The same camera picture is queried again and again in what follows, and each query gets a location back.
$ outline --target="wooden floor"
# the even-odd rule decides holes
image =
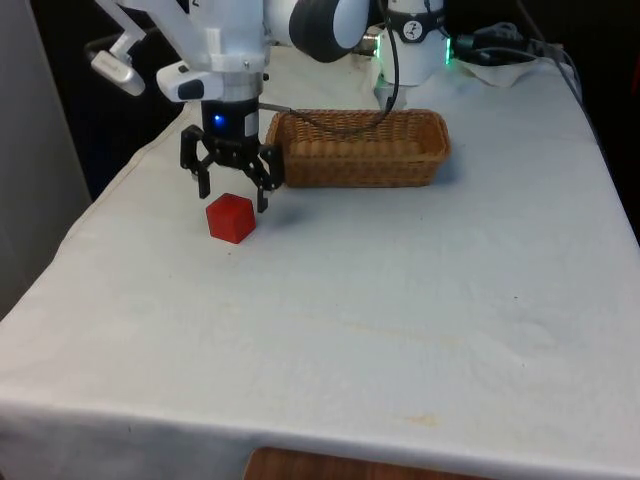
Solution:
[[[263,448],[247,465],[244,480],[479,480],[384,463]]]

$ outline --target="white cloth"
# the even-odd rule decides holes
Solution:
[[[263,100],[375,106],[351,61],[276,49]],[[197,107],[139,152],[0,323],[5,476],[238,479],[270,445],[639,478],[640,256],[569,90],[453,67],[407,99],[449,126],[434,185],[283,188],[239,246],[204,208],[251,182],[178,166]]]

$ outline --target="gray wall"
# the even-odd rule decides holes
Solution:
[[[0,15],[0,319],[89,205],[29,4]]]

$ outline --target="blue led light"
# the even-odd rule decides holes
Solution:
[[[227,123],[227,119],[222,115],[214,115],[213,116],[213,126],[216,128],[224,128]]]

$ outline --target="cable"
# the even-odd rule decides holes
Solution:
[[[607,156],[605,155],[604,147],[602,146],[602,142],[600,141],[598,132],[596,131],[595,126],[593,125],[593,121],[591,120],[591,117],[589,116],[589,113],[587,112],[587,109],[585,108],[584,103],[582,103],[582,99],[578,95],[576,87],[573,85],[573,82],[571,82],[571,79],[569,78],[569,75],[567,74],[567,72],[565,72],[564,68],[562,68],[562,65],[560,64],[560,60],[558,60],[557,56],[549,54],[550,53],[549,50],[551,49],[551,46],[547,42],[547,39],[544,37],[544,34],[542,33],[542,31],[540,31],[540,28],[536,24],[535,20],[529,14],[527,7],[525,7],[524,4],[522,3],[522,0],[516,0],[516,5],[520,10],[520,13],[524,17],[525,21],[527,22],[527,24],[529,25],[529,27],[537,37],[537,40],[541,42],[541,45],[545,49],[545,55],[548,57],[551,57],[553,62],[556,64],[556,67],[558,67],[558,70],[560,71],[560,75],[562,75],[562,78],[564,79],[565,83],[569,87],[569,90],[571,90],[573,97],[576,99],[576,102],[578,102],[578,105],[580,105],[580,108],[582,109],[582,113],[587,119],[587,123],[589,124],[589,128],[591,128],[591,133],[593,134],[593,137],[595,138],[596,143],[598,144],[600,153],[602,154],[602,157],[605,159],[605,163],[607,163]]]
[[[542,44],[542,48],[544,49],[545,55],[547,57],[550,57],[553,60],[553,63],[556,64],[556,67],[558,67],[558,71],[560,72],[560,75],[562,75],[562,78],[564,79],[565,83],[569,87],[569,90],[571,90],[573,97],[576,99],[576,101],[580,105],[582,105],[582,99],[580,98],[580,95],[578,94],[576,87],[573,85],[573,82],[569,78],[569,75],[567,75],[567,72],[565,72],[564,68],[562,68],[562,65],[560,65],[560,60],[558,60],[557,55],[553,55],[551,53],[551,45],[549,45],[549,42],[547,42],[547,39],[544,37],[544,34],[540,31],[540,28],[538,27],[536,22],[533,20],[533,18],[531,18],[529,11],[522,3],[522,0],[516,0],[516,5],[520,9],[520,13],[522,13],[522,16],[524,17],[525,21],[533,31],[534,35],[537,37],[537,40],[542,42],[541,44]]]
[[[394,85],[393,85],[393,93],[391,97],[387,100],[387,104],[383,112],[381,112],[377,118],[375,118],[369,125],[365,125],[363,127],[354,127],[354,128],[335,128],[329,125],[325,125],[322,122],[317,121],[312,116],[308,115],[305,112],[301,112],[299,110],[294,110],[293,108],[281,107],[278,105],[272,105],[268,103],[260,104],[260,108],[264,110],[272,110],[276,112],[285,112],[290,113],[298,117],[301,120],[313,125],[314,127],[323,130],[328,133],[332,133],[334,135],[358,135],[363,132],[368,132],[369,130],[373,130],[385,119],[389,116],[389,113],[393,110],[393,107],[396,105],[396,101],[398,100],[398,93],[400,92],[400,60],[398,57],[398,46],[396,44],[395,35],[393,33],[393,28],[391,26],[391,19],[387,14],[387,11],[382,6],[382,0],[378,0],[378,8],[380,12],[384,16],[384,25],[387,29],[387,33],[389,34],[389,41],[391,42],[391,53],[393,55],[393,69],[394,69]]]
[[[478,48],[473,50],[474,52],[485,52],[485,53],[512,53],[514,55],[520,55],[528,60],[539,60],[541,57],[534,55],[533,53],[524,52],[522,50],[516,50],[515,48],[507,48],[507,47],[485,47]]]

